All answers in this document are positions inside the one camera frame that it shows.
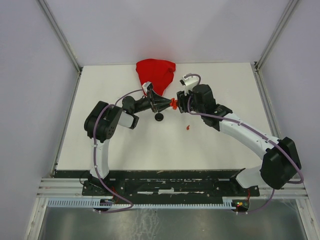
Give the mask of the orange earbud charging case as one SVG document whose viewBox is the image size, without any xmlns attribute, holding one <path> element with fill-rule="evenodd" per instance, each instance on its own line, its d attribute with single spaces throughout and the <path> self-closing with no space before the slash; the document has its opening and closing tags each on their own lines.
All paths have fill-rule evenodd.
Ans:
<svg viewBox="0 0 320 240">
<path fill-rule="evenodd" d="M 178 101 L 175 98 L 172 98 L 169 105 L 172 107 L 173 110 L 176 110 L 178 108 L 177 103 Z"/>
</svg>

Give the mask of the black earbud charging case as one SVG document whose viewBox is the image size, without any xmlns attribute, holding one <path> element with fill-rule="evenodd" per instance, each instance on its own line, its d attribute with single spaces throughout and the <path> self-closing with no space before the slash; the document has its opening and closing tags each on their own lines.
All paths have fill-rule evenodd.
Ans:
<svg viewBox="0 0 320 240">
<path fill-rule="evenodd" d="M 164 119 L 164 115 L 163 115 L 162 113 L 158 112 L 158 113 L 156 113 L 156 114 L 154 115 L 154 119 L 155 119 L 156 121 L 158 121 L 158 122 L 161 122 L 161 121 Z"/>
</svg>

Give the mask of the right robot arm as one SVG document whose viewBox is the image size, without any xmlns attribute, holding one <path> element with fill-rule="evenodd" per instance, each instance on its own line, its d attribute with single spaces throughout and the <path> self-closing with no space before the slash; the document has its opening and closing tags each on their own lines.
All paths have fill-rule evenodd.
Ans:
<svg viewBox="0 0 320 240">
<path fill-rule="evenodd" d="M 295 142 L 289 137 L 279 139 L 268 135 L 244 122 L 231 109 L 216 102 L 209 85 L 179 91 L 177 107 L 181 113 L 200 116 L 207 126 L 236 139 L 261 159 L 259 166 L 244 168 L 235 174 L 235 180 L 229 183 L 234 195 L 240 196 L 256 185 L 266 184 L 279 190 L 285 184 L 304 181 Z"/>
</svg>

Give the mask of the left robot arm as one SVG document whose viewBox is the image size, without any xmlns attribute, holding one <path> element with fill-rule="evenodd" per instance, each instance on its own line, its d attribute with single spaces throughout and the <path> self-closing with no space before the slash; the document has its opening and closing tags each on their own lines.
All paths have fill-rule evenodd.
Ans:
<svg viewBox="0 0 320 240">
<path fill-rule="evenodd" d="M 139 121 L 136 113 L 152 110 L 157 121 L 163 120 L 162 111 L 177 108 L 174 98 L 168 99 L 148 90 L 140 99 L 134 99 L 131 91 L 120 97 L 114 104 L 99 101 L 84 122 L 84 130 L 92 139 L 93 167 L 88 176 L 88 182 L 99 195 L 106 195 L 111 189 L 111 183 L 106 180 L 109 175 L 109 144 L 117 126 L 133 130 Z"/>
</svg>

